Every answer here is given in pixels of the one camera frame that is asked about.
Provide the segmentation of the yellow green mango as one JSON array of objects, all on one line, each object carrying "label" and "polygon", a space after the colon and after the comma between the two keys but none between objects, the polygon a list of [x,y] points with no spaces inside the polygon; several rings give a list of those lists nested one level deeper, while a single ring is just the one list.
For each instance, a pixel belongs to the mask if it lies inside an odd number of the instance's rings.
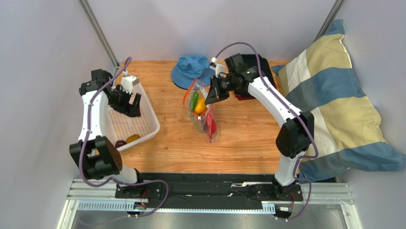
[{"label": "yellow green mango", "polygon": [[205,99],[203,97],[198,99],[197,106],[195,108],[195,113],[200,115],[207,109],[205,104]]}]

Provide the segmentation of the clear orange-zip bag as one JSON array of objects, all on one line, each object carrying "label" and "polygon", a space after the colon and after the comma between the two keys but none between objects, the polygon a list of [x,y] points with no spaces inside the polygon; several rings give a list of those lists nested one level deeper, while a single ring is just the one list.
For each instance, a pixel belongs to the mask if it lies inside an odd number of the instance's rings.
[{"label": "clear orange-zip bag", "polygon": [[214,143],[218,140],[219,127],[215,119],[214,105],[205,104],[208,93],[209,86],[195,78],[184,94],[183,106],[197,131],[208,142]]}]

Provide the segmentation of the yellow brown passion fruit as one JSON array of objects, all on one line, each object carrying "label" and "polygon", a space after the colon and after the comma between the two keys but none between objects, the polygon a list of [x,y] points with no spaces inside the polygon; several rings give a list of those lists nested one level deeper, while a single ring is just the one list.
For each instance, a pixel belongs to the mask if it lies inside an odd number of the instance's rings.
[{"label": "yellow brown passion fruit", "polygon": [[129,136],[126,139],[126,143],[129,144],[129,143],[134,142],[134,141],[136,141],[136,140],[138,140],[140,138],[141,138],[141,136],[139,134],[133,134],[133,135]]}]

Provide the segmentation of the red chili pepper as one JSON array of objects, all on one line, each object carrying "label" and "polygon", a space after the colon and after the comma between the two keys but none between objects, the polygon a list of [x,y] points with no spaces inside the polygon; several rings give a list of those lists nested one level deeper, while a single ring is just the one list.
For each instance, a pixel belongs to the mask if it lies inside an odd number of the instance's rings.
[{"label": "red chili pepper", "polygon": [[217,133],[217,123],[216,123],[212,113],[209,113],[206,116],[205,133],[206,133],[209,141],[214,140],[214,137],[215,137],[215,135]]}]

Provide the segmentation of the green chili pepper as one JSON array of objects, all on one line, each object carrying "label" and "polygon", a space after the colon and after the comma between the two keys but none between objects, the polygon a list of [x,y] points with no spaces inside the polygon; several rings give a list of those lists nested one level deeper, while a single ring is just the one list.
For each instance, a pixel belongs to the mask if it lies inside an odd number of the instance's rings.
[{"label": "green chili pepper", "polygon": [[192,98],[190,100],[190,106],[189,106],[189,108],[192,112],[195,112],[195,108],[197,106],[198,99],[199,99],[199,94],[196,91],[194,91],[192,94]]}]

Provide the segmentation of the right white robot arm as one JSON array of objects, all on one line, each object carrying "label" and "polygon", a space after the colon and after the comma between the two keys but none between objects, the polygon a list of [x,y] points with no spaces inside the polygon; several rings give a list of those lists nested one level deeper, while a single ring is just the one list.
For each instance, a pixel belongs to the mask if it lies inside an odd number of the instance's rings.
[{"label": "right white robot arm", "polygon": [[272,180],[272,192],[278,197],[288,195],[297,181],[297,170],[314,139],[314,116],[302,112],[288,102],[270,83],[261,68],[248,67],[241,54],[225,60],[226,65],[211,59],[210,67],[215,69],[211,77],[206,104],[223,101],[236,89],[247,88],[277,121],[280,126],[276,146],[281,153],[278,170]]}]

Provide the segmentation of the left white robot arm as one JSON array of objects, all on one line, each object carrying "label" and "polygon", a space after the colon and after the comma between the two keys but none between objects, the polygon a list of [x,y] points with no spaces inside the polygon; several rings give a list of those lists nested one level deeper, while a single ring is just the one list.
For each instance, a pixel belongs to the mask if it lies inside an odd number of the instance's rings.
[{"label": "left white robot arm", "polygon": [[91,80],[81,84],[79,94],[83,101],[83,123],[77,143],[69,146],[69,153],[79,168],[83,181],[97,187],[90,180],[106,178],[121,185],[140,182],[139,172],[122,162],[118,149],[107,137],[108,109],[128,117],[140,117],[141,94],[133,93],[139,83],[136,76],[124,71],[120,84],[109,72],[98,69],[91,72]]}]

